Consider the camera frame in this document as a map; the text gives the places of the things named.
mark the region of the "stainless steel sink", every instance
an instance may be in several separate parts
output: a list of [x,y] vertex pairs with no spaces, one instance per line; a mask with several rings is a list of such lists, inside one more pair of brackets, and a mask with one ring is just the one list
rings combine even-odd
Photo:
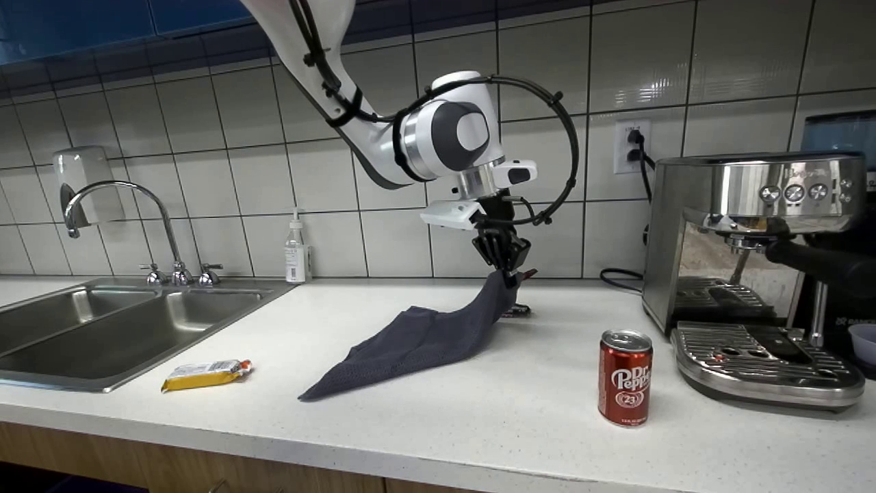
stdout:
[[111,391],[267,305],[286,284],[156,288],[86,282],[0,310],[0,377]]

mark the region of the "red soda can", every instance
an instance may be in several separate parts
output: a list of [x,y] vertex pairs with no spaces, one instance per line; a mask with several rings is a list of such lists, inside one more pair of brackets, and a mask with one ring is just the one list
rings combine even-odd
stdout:
[[598,414],[635,428],[649,419],[652,341],[641,331],[601,331],[598,341]]

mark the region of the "white tile wall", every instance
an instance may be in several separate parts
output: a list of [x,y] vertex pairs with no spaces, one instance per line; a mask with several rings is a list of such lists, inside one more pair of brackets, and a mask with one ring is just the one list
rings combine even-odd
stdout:
[[[641,176],[612,172],[612,126],[649,121],[649,153],[798,149],[806,115],[876,108],[869,0],[612,0],[524,20],[344,46],[376,112],[437,73],[475,69],[561,91],[580,176],[553,225],[520,227],[539,278],[641,269]],[[509,156],[539,165],[516,194],[541,209],[565,178],[561,126],[531,95],[494,91]],[[48,156],[104,146],[111,172],[152,189],[190,271],[282,278],[290,212],[304,212],[313,278],[485,278],[471,232],[419,212],[454,201],[454,178],[385,191],[270,57],[77,91],[0,98],[0,275],[168,269],[156,209],[123,194],[125,223],[68,239]]]

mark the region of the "kitchen counter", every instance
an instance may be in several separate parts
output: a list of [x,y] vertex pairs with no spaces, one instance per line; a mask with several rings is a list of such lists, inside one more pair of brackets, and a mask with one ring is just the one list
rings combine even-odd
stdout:
[[[64,282],[3,279],[0,305]],[[0,387],[0,421],[204,450],[471,491],[869,491],[876,388],[843,414],[720,402],[689,388],[638,293],[531,282],[479,356],[298,402],[350,345],[419,305],[457,310],[475,282],[312,282],[111,394]],[[654,341],[652,417],[595,410],[595,341]],[[245,356],[244,384],[160,394],[182,362]]]

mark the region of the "towel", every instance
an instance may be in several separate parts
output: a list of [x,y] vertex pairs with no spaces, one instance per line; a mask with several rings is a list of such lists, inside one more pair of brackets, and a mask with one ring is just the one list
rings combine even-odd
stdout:
[[471,360],[489,345],[498,327],[494,321],[513,308],[520,279],[523,278],[493,271],[479,297],[457,313],[408,308],[383,331],[350,349],[350,354],[298,401],[312,402]]

